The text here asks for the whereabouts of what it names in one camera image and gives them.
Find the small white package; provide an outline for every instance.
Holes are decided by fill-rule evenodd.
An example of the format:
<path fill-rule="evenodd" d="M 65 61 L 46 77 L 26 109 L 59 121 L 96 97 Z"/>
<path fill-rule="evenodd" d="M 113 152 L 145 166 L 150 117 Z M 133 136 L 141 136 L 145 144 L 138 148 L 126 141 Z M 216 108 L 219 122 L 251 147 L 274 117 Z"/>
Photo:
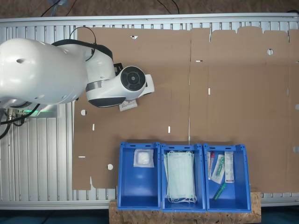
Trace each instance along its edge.
<path fill-rule="evenodd" d="M 206 152 L 206 156 L 207 156 L 207 170 L 208 170 L 208 177 L 209 177 L 209 180 L 211 179 L 210 177 L 210 162 L 211 162 L 211 152 L 210 151 L 207 151 Z"/>
<path fill-rule="evenodd" d="M 131 108 L 137 107 L 136 100 L 125 100 L 122 104 L 119 105 L 120 111 L 125 111 Z"/>
<path fill-rule="evenodd" d="M 216 166 L 212 175 L 212 181 L 221 184 L 225 170 L 224 155 L 219 154 Z"/>
<path fill-rule="evenodd" d="M 154 167 L 154 150 L 153 149 L 135 149 L 134 167 Z"/>
<path fill-rule="evenodd" d="M 225 157 L 225 183 L 234 183 L 234 153 L 224 152 Z"/>

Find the green syringe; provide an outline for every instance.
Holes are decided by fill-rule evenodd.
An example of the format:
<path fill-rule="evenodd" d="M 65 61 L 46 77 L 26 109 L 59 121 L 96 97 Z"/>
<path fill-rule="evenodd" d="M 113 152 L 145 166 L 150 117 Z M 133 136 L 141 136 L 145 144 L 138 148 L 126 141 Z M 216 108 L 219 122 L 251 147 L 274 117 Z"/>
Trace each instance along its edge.
<path fill-rule="evenodd" d="M 217 172 L 216 172 L 216 176 L 219 176 L 221 171 L 222 171 L 222 168 L 223 168 L 223 164 L 224 164 L 224 157 L 221 158 L 220 160 L 220 163 L 219 163 L 219 166 L 218 166 L 218 169 L 217 169 Z"/>
<path fill-rule="evenodd" d="M 215 196 L 213 198 L 214 201 L 216 201 L 219 198 L 219 196 L 221 195 L 221 193 L 223 192 L 223 190 L 225 189 L 225 187 L 226 187 L 226 183 L 223 183 L 221 185 L 221 187 L 218 189 L 217 193 L 215 194 Z"/>

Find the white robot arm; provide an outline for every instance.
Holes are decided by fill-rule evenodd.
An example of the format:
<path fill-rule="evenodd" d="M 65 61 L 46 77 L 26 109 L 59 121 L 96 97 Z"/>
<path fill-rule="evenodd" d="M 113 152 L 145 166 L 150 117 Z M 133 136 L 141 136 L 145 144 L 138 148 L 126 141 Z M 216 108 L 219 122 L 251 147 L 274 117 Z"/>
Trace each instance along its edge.
<path fill-rule="evenodd" d="M 0 45 L 0 108 L 65 104 L 84 90 L 91 104 L 109 107 L 154 92 L 154 85 L 150 75 L 134 66 L 116 76 L 112 52 L 102 45 L 29 39 Z"/>

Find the flattened cardboard box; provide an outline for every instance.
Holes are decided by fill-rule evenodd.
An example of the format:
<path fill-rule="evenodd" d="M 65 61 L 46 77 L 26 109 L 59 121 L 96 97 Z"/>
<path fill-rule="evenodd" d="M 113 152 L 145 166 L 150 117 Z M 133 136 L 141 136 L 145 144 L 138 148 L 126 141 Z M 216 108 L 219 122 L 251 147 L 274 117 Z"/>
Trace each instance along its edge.
<path fill-rule="evenodd" d="M 251 185 L 298 192 L 299 32 L 290 43 L 284 31 L 257 27 L 209 35 L 192 30 L 191 142 L 245 144 Z"/>
<path fill-rule="evenodd" d="M 191 33 L 116 28 L 93 31 L 98 44 L 112 51 L 114 63 L 137 66 L 151 74 L 155 93 L 137 99 L 136 108 L 122 112 L 118 106 L 94 107 L 85 94 L 79 97 L 74 112 L 72 172 L 72 187 L 78 190 L 91 189 L 90 177 L 95 188 L 115 188 L 122 141 L 188 144 Z M 94 37 L 90 30 L 79 29 L 78 40 L 94 42 Z M 108 164 L 114 168 L 108 170 Z"/>
<path fill-rule="evenodd" d="M 73 189 L 90 189 L 90 177 L 95 188 L 115 188 L 121 141 L 186 143 L 190 117 L 191 143 L 246 145 L 250 183 L 259 190 L 299 191 L 299 154 L 293 152 L 299 146 L 297 30 L 290 30 L 290 43 L 284 31 L 263 34 L 256 27 L 240 28 L 237 34 L 214 31 L 211 42 L 210 29 L 204 28 L 93 30 L 97 42 L 112 50 L 114 63 L 151 74 L 156 91 L 124 112 L 96 108 L 80 96 Z M 78 39 L 94 41 L 83 29 Z M 86 116 L 80 114 L 83 109 Z"/>

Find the blue storage tray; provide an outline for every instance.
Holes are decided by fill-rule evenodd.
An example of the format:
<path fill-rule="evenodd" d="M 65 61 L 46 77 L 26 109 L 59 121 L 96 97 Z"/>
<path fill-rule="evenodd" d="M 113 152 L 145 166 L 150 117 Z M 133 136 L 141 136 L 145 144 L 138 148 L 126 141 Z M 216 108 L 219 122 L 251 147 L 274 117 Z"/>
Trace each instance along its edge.
<path fill-rule="evenodd" d="M 206 208 L 208 212 L 251 212 L 251 198 L 249 174 L 247 165 L 246 148 L 244 145 L 236 146 L 209 146 L 204 144 L 205 157 L 205 180 L 206 180 Z M 227 183 L 226 188 L 220 197 L 214 201 L 213 197 L 220 184 L 208 179 L 207 151 L 214 151 L 214 162 L 212 172 L 214 171 L 219 154 L 224 152 L 234 152 L 234 183 Z"/>
<path fill-rule="evenodd" d="M 154 168 L 134 167 L 135 149 L 154 150 Z M 127 143 L 120 147 L 118 177 L 119 210 L 161 209 L 160 143 Z"/>
<path fill-rule="evenodd" d="M 167 198 L 167 179 L 164 168 L 164 153 L 170 151 L 193 151 L 194 153 L 194 183 L 195 195 L 197 197 L 196 203 L 170 203 Z M 200 144 L 175 146 L 175 145 L 161 145 L 161 166 L 162 166 L 162 211 L 163 212 L 205 212 L 206 211 L 206 196 L 205 196 L 205 182 L 204 182 L 204 167 L 202 147 Z"/>

